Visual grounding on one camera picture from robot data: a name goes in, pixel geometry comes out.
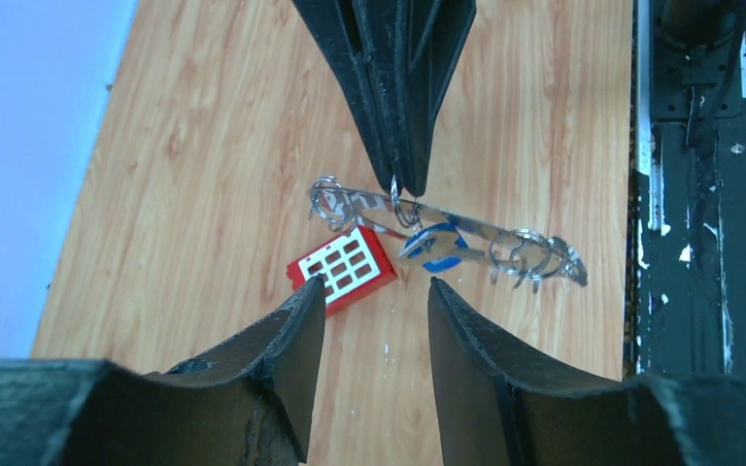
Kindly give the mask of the grey metal keyring disc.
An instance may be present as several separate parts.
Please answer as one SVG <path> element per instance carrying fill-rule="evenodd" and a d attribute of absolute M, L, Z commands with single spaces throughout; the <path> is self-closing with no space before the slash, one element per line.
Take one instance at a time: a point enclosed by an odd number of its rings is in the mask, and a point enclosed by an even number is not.
<path fill-rule="evenodd" d="M 546 280 L 562 278 L 580 286 L 589 283 L 580 254 L 564 239 L 534 229 L 507 229 L 461 216 L 417 200 L 402 199 L 398 184 L 389 194 L 352 189 L 333 176 L 322 176 L 308 189 L 310 214 L 321 217 L 334 232 L 362 226 L 404 243 L 398 257 L 439 274 L 460 262 L 490 269 L 495 283 L 500 275 L 528 281 L 537 292 Z"/>

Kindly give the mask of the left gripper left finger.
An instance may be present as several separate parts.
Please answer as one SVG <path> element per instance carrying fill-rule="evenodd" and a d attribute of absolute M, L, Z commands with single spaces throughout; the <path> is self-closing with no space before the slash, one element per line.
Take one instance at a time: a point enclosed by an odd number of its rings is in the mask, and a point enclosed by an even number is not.
<path fill-rule="evenodd" d="M 321 278 L 165 373 L 0 359 L 0 465 L 298 465 L 322 355 Z"/>

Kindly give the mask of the blue key tag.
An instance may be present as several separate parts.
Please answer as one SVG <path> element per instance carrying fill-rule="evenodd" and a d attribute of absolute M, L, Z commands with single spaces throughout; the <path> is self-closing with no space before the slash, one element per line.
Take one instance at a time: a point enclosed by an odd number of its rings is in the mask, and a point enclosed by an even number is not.
<path fill-rule="evenodd" d="M 438 274 L 464 261 L 482 261 L 482 250 L 472 249 L 450 223 L 428 226 L 408 239 L 398 256 L 411 264 L 421 265 L 427 272 Z"/>

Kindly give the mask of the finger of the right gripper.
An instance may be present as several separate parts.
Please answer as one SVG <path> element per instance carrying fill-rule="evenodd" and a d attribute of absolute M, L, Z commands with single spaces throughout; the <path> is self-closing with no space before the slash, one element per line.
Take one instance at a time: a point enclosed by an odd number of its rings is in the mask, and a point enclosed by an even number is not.
<path fill-rule="evenodd" d="M 408 3 L 405 188 L 414 196 L 425 193 L 436 119 L 475 16 L 474 0 Z"/>
<path fill-rule="evenodd" d="M 409 188 L 406 1 L 295 1 L 384 190 Z"/>

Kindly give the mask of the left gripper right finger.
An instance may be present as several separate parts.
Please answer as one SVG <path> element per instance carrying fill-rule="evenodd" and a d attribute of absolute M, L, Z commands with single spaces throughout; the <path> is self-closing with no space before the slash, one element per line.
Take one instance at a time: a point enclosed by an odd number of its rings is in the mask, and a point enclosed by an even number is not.
<path fill-rule="evenodd" d="M 746 465 L 746 377 L 609 380 L 529 345 L 436 278 L 427 315 L 447 465 Z"/>

